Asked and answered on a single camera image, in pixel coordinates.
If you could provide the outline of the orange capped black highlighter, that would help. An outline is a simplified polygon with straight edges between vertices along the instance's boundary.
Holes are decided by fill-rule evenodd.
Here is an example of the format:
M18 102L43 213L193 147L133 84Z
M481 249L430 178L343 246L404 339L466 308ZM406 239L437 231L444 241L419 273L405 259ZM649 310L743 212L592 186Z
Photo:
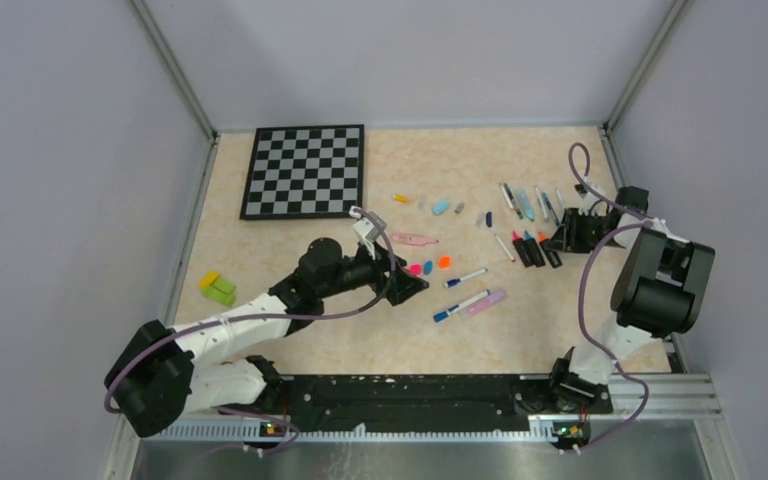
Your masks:
M546 260L553 269L558 269L563 262L557 251L550 248L550 239L542 231L538 232L538 245L540 246Z

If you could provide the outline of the grey capped white marker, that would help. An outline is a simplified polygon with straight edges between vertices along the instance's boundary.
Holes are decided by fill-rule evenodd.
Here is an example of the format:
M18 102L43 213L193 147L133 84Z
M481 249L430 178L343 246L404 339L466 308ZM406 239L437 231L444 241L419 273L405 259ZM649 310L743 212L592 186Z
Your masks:
M549 213L548 213L547 206L546 206L546 204L544 202L543 192L540 190L540 188L537 185L534 186L534 191L535 191L535 198L536 198L537 203L539 205L543 221L544 222L548 222L550 220L550 216L549 216Z

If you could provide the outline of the pink correction tape pen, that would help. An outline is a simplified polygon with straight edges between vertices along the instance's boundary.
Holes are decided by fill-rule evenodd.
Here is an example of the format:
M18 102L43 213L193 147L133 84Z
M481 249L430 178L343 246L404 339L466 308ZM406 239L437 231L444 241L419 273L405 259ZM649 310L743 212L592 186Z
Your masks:
M439 243L439 240L433 237L404 232L395 232L391 238L394 243L407 246L423 247Z

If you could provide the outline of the blue capped black highlighter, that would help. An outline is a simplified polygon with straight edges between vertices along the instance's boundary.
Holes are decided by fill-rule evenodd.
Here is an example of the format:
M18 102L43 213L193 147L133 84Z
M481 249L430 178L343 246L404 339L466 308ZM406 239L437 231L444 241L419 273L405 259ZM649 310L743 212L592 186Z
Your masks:
M546 262L536 239L528 232L524 232L525 249L530 262L535 267L543 267Z

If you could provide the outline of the teal gel pen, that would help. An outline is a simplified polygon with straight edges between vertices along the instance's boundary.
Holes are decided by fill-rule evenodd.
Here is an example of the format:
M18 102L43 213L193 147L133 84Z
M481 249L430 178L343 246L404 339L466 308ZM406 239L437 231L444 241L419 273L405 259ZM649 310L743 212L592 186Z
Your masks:
M548 218L556 226L559 226L560 225L560 220L559 220L559 218L557 216L557 213L555 212L555 210L554 210L554 208L553 208L553 206L552 206L552 204L550 202L549 196L545 192L542 192L541 193L541 198L542 198L542 202L543 202L543 205L545 207L545 210L547 212Z

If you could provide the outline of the light blue correction tape pen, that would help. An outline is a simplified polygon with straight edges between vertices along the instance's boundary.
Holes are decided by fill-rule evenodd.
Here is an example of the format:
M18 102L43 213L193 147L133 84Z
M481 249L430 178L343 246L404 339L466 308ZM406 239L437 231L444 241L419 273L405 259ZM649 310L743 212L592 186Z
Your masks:
M526 192L523 189L518 188L516 190L516 198L517 198L517 200L519 202L519 205L520 205L520 208L521 208L521 211L522 211L523 215L529 221L534 222L535 221L535 211L534 211L534 209L533 209L533 207L532 207L532 205L531 205L531 203L529 201L529 198L528 198Z

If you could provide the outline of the pink capped black highlighter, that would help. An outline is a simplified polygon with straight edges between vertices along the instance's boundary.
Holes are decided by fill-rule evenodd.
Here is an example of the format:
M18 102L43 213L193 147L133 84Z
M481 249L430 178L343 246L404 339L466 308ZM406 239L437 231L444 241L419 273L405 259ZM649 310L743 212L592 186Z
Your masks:
M516 250L517 255L519 256L519 259L521 260L522 264L526 268L532 267L533 266L533 262L531 260L530 255L529 255L529 252L527 250L525 240L516 231L512 232L512 244L513 244L514 249Z

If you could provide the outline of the green gel pen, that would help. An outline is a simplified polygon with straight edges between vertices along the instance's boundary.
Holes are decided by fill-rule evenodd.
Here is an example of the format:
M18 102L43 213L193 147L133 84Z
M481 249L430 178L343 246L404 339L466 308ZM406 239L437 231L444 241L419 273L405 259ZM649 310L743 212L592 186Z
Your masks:
M508 188L508 190L507 190L507 193L508 193L508 196L509 196L509 198L510 198L510 200L511 200L511 202L512 202L512 205L513 205L513 209L514 209L514 211L516 212L516 214L517 214L518 218L519 218L520 220L524 220L524 219L525 219L525 215L524 215L524 213L523 213L522 209L520 208L520 205L519 205L519 203L518 203L518 200L517 200L516 196L515 196L515 195L514 195L514 193L513 193L513 190L511 190L510 188Z

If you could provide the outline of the yellow capped white pen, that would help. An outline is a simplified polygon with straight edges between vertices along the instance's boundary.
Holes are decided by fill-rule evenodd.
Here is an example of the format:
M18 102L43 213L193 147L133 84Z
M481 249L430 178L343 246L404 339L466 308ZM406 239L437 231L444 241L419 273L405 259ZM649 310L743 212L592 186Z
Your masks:
M511 192L509 190L509 187L505 183L500 184L500 189L504 195L505 201L508 205L508 208L511 210L515 209L514 200L512 199Z

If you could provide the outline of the light blue tape cap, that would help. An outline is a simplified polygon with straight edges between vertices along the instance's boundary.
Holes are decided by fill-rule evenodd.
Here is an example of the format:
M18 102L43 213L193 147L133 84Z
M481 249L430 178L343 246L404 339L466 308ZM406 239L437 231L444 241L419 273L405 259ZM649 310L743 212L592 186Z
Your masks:
M442 215L450 208L450 206L451 203L449 200L441 200L432 206L432 214L435 216Z

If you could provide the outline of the dark blue capped pen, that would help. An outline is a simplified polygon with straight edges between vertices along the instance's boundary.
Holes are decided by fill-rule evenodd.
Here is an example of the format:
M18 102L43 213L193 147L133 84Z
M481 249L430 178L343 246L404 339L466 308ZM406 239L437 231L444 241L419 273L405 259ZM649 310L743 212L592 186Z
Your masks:
M561 193L559 188L555 188L555 194L556 194L556 198L557 198L557 200L559 202L560 209L562 211L565 211L566 208L567 208L567 205L566 205L566 202L565 202L565 200L564 200L564 198L562 196L562 193Z

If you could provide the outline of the red capped white marker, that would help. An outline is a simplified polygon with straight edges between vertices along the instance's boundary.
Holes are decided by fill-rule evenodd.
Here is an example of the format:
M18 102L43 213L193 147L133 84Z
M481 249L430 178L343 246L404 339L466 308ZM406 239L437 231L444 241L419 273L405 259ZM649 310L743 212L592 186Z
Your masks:
M502 251L504 252L504 254L506 255L506 257L508 258L508 260L510 262L515 263L516 262L516 257L512 253L510 248L507 246L505 241L498 234L495 234L494 238L495 238L496 242L498 243L498 245L500 246L500 248L502 249Z

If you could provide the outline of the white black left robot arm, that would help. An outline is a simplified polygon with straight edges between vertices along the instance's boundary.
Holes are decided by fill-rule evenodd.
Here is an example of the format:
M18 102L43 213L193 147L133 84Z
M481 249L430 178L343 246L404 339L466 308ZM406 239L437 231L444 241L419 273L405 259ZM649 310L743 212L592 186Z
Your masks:
M104 407L124 415L141 438L184 415L226 405L268 413L281 397L273 373L261 360L233 364L231 358L330 319L329 297L368 287L375 294L364 306L370 309L381 301L397 306L427 290L428 282L405 265L379 244L360 244L346 256L336 240L316 239L289 276L247 303L176 327L143 324L103 381Z

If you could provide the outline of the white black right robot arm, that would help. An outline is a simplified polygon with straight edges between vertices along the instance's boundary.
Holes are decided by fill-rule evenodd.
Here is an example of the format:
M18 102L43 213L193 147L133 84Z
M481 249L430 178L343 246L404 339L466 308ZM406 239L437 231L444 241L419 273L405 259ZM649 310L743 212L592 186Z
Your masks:
M611 376L644 346L696 323L716 252L673 234L648 215L645 189L622 187L609 201L599 188L578 185L579 207L563 212L558 230L544 243L548 255L585 254L577 313L583 342L553 365L546 385L549 404L572 412L603 402ZM590 272L606 247L623 248L625 262L610 296L610 314L597 332L582 316Z

